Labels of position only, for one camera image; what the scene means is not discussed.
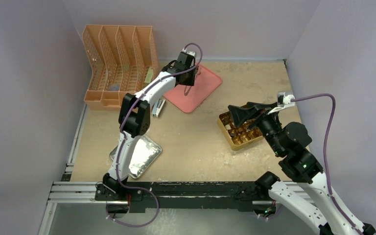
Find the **silver foil tray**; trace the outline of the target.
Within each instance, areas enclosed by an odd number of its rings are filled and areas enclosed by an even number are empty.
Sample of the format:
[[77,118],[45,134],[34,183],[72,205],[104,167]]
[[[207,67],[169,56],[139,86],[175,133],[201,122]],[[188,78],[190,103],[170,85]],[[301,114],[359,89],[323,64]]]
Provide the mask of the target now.
[[117,170],[119,170],[121,180],[127,179],[124,176],[125,173],[137,179],[142,176],[161,152],[162,148],[147,135],[132,138],[120,134],[117,147],[110,153],[113,162],[108,173],[115,180],[117,179]]

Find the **pink tongs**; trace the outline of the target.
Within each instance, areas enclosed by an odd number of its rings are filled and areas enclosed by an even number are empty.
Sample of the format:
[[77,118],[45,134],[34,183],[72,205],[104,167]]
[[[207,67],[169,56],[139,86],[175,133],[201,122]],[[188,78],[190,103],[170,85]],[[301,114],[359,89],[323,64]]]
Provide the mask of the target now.
[[184,88],[184,96],[188,96],[192,86],[185,86]]

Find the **pink plastic tray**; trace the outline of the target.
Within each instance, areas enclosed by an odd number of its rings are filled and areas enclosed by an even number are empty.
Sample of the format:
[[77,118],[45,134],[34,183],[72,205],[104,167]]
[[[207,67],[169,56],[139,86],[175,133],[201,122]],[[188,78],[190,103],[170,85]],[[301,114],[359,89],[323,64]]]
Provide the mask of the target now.
[[200,74],[196,77],[194,86],[190,87],[188,95],[184,91],[188,88],[178,85],[164,94],[164,98],[184,113],[191,113],[199,106],[220,84],[220,76],[200,65]]

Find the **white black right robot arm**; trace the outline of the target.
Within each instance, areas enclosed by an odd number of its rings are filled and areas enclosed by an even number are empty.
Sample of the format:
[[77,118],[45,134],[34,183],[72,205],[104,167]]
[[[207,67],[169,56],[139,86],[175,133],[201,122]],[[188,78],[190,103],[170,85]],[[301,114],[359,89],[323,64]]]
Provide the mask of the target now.
[[274,173],[268,171],[256,180],[255,192],[261,199],[271,198],[288,208],[317,235],[373,235],[375,228],[360,221],[344,205],[335,191],[328,187],[327,173],[316,157],[307,150],[312,139],[306,127],[290,122],[285,127],[279,121],[279,111],[289,104],[249,102],[246,108],[228,106],[235,127],[253,119],[249,129],[259,129],[276,157],[282,171],[297,183],[313,201],[303,199]]

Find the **grey blue stapler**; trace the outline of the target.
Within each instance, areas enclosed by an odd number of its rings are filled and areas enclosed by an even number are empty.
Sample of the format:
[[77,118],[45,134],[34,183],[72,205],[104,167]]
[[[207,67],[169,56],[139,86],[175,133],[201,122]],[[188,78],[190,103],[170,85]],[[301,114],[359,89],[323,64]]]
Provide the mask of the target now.
[[152,108],[152,116],[158,118],[164,105],[165,105],[166,100],[165,99],[158,99],[155,104],[153,105]]

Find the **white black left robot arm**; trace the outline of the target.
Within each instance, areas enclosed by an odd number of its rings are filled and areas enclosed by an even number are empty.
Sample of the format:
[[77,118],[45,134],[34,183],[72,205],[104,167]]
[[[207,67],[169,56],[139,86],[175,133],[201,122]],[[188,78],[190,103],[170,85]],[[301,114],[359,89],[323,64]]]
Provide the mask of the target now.
[[158,76],[135,94],[126,94],[119,114],[119,142],[112,166],[103,176],[103,186],[114,200],[126,195],[129,165],[140,138],[150,127],[153,105],[177,85],[192,86],[197,72],[196,54],[182,50],[176,60],[162,68]]

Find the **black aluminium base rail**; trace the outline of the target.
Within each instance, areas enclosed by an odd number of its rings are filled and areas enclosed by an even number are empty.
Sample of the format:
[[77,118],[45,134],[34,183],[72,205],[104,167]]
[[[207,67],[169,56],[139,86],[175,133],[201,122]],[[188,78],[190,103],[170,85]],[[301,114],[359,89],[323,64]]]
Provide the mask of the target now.
[[130,189],[115,193],[100,182],[55,182],[48,201],[105,205],[110,215],[144,213],[147,209],[231,209],[274,214],[287,199],[306,200],[296,183],[285,182],[281,196],[269,196],[253,181],[235,182],[128,182]]

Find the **orange plastic file organizer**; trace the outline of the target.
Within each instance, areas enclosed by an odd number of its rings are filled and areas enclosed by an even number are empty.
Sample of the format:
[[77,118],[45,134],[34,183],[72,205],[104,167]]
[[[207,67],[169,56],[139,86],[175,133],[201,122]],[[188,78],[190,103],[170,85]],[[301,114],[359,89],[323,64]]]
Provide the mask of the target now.
[[144,84],[146,68],[159,74],[152,26],[88,24],[82,41],[92,76],[84,102],[91,110],[118,111],[125,94],[134,94]]

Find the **gold chocolate box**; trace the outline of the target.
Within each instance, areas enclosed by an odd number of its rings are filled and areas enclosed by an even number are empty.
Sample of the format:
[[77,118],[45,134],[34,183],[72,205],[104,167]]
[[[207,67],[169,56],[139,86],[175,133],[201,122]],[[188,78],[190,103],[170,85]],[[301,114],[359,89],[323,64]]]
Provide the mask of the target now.
[[263,135],[259,129],[248,129],[254,121],[253,118],[245,121],[241,126],[235,127],[230,112],[225,112],[218,116],[217,124],[231,150],[238,151],[263,140]]

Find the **green eraser block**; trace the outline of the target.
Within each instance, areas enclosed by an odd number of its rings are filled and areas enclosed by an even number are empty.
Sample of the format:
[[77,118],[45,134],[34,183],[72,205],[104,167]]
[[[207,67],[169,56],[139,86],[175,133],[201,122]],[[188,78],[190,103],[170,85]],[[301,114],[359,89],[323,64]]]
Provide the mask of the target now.
[[145,79],[144,79],[144,84],[151,83],[151,81],[153,79],[153,75],[154,75],[153,68],[152,67],[147,67],[146,68]]

